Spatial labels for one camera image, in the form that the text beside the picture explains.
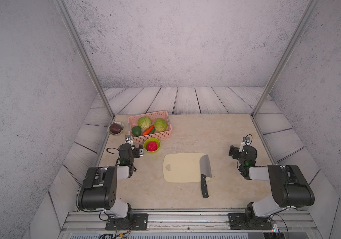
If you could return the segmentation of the black handled cleaver knife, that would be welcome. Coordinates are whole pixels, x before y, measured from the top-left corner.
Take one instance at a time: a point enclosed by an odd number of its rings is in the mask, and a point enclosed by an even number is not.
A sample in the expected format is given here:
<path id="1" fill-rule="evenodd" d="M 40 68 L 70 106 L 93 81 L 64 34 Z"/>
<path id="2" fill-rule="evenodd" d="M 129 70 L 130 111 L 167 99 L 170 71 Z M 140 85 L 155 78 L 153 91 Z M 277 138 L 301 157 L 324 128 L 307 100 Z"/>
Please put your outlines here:
<path id="1" fill-rule="evenodd" d="M 204 199 L 209 197 L 207 178 L 212 178 L 210 160 L 207 154 L 203 155 L 200 159 L 200 186 L 201 193 Z"/>

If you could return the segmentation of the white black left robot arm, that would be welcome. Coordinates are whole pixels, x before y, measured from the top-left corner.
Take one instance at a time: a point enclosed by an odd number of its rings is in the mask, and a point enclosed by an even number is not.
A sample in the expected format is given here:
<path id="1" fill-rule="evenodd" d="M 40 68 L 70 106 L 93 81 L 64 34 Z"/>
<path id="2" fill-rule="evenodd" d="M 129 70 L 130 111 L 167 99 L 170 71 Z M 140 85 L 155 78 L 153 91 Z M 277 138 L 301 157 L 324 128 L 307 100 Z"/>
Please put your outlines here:
<path id="1" fill-rule="evenodd" d="M 131 221 L 132 207 L 117 197 L 117 182 L 131 178 L 136 171 L 134 161 L 144 154 L 143 146 L 125 143 L 118 148 L 113 166 L 91 167 L 78 190 L 76 206 L 80 211 L 102 212 L 114 220 Z"/>

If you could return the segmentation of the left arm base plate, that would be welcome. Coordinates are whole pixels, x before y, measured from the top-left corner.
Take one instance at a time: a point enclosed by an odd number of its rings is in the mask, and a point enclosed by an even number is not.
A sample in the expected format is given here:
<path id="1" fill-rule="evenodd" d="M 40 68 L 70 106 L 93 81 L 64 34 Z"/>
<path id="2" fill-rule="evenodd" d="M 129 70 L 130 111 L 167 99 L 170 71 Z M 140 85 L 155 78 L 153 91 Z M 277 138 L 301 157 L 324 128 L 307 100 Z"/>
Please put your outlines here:
<path id="1" fill-rule="evenodd" d="M 148 226 L 148 214 L 128 214 L 122 219 L 107 219 L 106 231 L 145 231 Z"/>

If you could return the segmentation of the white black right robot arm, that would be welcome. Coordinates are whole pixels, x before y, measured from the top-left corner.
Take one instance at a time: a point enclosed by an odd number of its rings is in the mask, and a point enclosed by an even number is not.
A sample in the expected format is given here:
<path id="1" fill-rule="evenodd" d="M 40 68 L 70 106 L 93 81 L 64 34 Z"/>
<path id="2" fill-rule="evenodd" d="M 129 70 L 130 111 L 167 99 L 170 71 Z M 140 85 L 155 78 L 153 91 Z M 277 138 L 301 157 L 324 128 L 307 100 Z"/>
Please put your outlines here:
<path id="1" fill-rule="evenodd" d="M 315 195 L 297 165 L 257 166 L 257 149 L 251 145 L 231 146 L 230 157 L 237 160 L 238 170 L 246 180 L 267 181 L 271 194 L 249 203 L 245 218 L 267 219 L 288 208 L 302 208 L 315 203 Z"/>

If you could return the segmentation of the cream plastic cutting board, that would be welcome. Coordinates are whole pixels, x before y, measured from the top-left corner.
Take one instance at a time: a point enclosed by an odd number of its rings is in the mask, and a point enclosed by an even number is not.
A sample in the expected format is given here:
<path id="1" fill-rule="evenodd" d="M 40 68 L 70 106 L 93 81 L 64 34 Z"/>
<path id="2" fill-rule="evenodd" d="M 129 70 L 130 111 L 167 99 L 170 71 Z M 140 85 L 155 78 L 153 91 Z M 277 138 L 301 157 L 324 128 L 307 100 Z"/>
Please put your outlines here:
<path id="1" fill-rule="evenodd" d="M 200 182 L 200 159 L 204 155 L 204 153 L 176 153 L 166 155 L 163 161 L 165 182 Z"/>

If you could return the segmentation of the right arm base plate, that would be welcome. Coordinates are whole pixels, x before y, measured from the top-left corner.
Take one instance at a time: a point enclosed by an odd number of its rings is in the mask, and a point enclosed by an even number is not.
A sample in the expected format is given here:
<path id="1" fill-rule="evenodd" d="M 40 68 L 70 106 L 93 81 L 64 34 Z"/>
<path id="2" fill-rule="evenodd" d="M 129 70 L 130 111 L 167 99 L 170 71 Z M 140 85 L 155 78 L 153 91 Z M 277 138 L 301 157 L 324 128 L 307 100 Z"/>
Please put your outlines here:
<path id="1" fill-rule="evenodd" d="M 259 218 L 252 214 L 229 213 L 229 226 L 232 230 L 272 230 L 269 218 Z"/>

